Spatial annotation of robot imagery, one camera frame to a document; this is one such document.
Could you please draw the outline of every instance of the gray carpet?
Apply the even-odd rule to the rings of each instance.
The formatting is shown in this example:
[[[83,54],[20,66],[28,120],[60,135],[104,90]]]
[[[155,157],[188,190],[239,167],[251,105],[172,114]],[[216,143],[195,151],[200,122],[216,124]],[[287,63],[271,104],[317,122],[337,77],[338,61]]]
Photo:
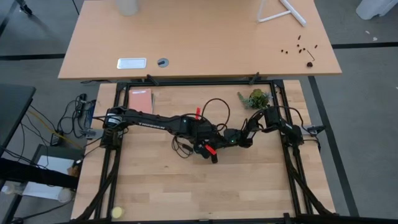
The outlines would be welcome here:
[[[76,0],[80,8],[82,0]],[[0,2],[0,21],[11,6],[11,0]],[[71,0],[31,0],[28,6],[37,16],[28,19],[16,10],[0,37],[0,55],[65,53],[77,13]],[[359,0],[315,0],[332,44],[398,41],[398,7],[385,17],[370,21],[356,13]],[[395,115],[398,104],[398,48],[336,50],[343,70],[338,77],[317,77],[317,82],[335,132],[343,163],[353,190],[358,210],[363,217],[398,218],[398,153]],[[78,81],[57,79],[62,59],[0,62],[0,82],[32,85],[37,88],[33,105],[56,122],[65,105],[80,93],[94,99],[98,84],[82,85]],[[314,124],[321,124],[308,79],[302,82],[307,105]],[[36,122],[44,138],[50,134]],[[26,119],[23,123],[30,126]],[[31,158],[41,140],[25,133],[24,155]],[[335,166],[327,139],[321,134],[322,160],[333,201],[338,213],[347,215]],[[18,129],[9,149],[21,153],[22,133]],[[4,216],[10,198],[1,194],[0,217]],[[58,202],[24,197],[16,216],[22,217],[58,205]],[[32,218],[26,223],[57,223],[70,218],[72,205]]]

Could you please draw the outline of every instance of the pink notebook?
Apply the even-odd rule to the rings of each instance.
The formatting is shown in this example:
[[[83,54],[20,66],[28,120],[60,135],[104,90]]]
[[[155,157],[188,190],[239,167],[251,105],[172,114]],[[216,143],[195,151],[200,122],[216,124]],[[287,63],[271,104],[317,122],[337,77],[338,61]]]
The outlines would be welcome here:
[[[129,108],[144,113],[153,113],[152,109],[152,92],[150,89],[130,90],[129,91]]]

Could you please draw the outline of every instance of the wooden table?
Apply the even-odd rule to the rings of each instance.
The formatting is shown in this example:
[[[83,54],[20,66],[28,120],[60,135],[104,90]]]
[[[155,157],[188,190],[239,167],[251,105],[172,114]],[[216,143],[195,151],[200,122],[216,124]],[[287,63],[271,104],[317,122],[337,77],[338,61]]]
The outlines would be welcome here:
[[[85,1],[58,77],[341,74],[313,0],[290,0],[306,27],[292,15],[258,24],[260,1],[143,0],[139,12],[129,17],[120,15],[115,1]],[[278,0],[270,0],[262,15],[282,11],[286,8]],[[308,51],[315,58],[312,68],[307,67],[313,60]],[[147,65],[118,70],[119,58],[146,58]],[[169,66],[160,68],[160,58],[169,59]]]
[[[284,81],[289,106],[297,108],[305,124],[310,118],[299,81]],[[95,116],[113,106],[116,84],[99,88]],[[255,88],[270,91],[269,85],[161,86],[152,87],[154,113],[162,116],[194,113],[206,101],[218,97],[231,107],[229,128],[240,128],[253,114],[245,110],[236,95],[248,95]],[[227,110],[211,102],[205,116],[222,123]],[[292,112],[295,123],[299,117]],[[95,121],[93,128],[101,128]],[[123,139],[114,205],[125,209],[122,221],[196,220],[226,218],[275,218],[293,215],[280,136],[277,131],[258,133],[249,149],[232,147],[218,151],[217,164],[200,155],[180,158],[171,149],[172,136],[162,130],[134,126]],[[92,144],[87,151],[98,144]],[[308,186],[318,199],[334,210],[320,154],[314,142],[300,146]],[[79,216],[98,190],[104,149],[85,158],[76,192],[72,218]],[[298,190],[302,210],[304,203]]]

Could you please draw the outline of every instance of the robotic arm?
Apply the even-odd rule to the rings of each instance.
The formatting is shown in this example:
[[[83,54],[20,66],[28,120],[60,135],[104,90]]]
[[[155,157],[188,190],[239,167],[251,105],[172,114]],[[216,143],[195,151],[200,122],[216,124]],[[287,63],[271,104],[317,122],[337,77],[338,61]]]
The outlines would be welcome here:
[[[106,112],[101,147],[119,147],[123,130],[132,125],[165,130],[178,138],[187,139],[193,148],[185,146],[186,149],[201,154],[205,159],[210,157],[213,163],[218,162],[217,149],[233,146],[250,147],[258,131],[269,133],[280,130],[287,136],[289,143],[303,144],[300,127],[289,125],[282,119],[279,116],[278,107],[271,106],[257,111],[247,122],[245,121],[242,129],[226,128],[224,135],[221,135],[216,125],[211,124],[205,117],[195,119],[191,117],[192,115],[195,114],[168,118],[123,107],[111,108]],[[259,124],[262,117],[266,121],[265,129]]]

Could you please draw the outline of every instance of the red clip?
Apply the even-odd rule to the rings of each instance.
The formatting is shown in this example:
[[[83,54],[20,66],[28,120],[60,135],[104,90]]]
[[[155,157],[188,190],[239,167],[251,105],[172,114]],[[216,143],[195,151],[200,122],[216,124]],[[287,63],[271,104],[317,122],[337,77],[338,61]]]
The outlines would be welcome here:
[[[205,145],[205,148],[214,156],[215,154],[217,154],[217,152],[210,147],[209,145]]]
[[[200,108],[197,108],[197,114],[195,115],[195,118],[199,119],[199,115],[200,115]]]

